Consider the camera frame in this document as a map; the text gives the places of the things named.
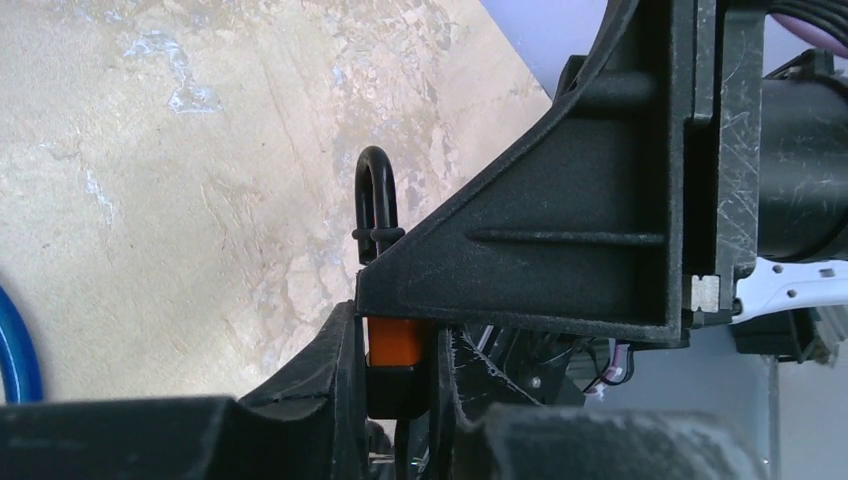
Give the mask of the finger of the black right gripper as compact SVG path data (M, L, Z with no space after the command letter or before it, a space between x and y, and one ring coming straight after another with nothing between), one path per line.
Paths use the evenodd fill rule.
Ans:
M609 2L551 108L362 270L358 312L678 339L694 19L691 1Z

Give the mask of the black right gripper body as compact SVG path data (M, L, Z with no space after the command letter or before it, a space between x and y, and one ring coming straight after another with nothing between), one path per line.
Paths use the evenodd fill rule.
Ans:
M765 9L763 1L694 4L686 238L705 256L687 283L695 328L729 323L737 283L756 264Z

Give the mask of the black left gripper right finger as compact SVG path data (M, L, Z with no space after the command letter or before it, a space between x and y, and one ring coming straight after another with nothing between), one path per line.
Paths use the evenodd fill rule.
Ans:
M543 406L458 328L435 342L436 479L765 479L755 450L692 411Z

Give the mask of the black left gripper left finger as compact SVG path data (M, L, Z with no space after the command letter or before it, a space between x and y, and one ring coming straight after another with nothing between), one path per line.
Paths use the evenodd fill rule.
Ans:
M5 407L5 479L364 479L362 330L352 302L240 399Z

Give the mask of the orange black padlock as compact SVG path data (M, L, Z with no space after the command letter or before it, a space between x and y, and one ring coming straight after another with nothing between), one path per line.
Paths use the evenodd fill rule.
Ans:
M404 235L398 225L393 169L386 152L368 146L354 175L358 261L368 266ZM368 353L365 394L373 419L411 421L429 405L431 324L422 320L366 315Z

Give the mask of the black-headed key bunch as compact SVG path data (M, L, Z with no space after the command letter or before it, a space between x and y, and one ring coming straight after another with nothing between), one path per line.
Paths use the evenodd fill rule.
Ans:
M430 418L366 423L367 479L431 479Z

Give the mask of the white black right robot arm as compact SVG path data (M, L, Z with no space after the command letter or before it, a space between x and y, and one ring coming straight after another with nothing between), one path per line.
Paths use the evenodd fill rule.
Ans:
M404 236L360 207L367 318L670 346L847 260L843 1L610 1L551 108Z

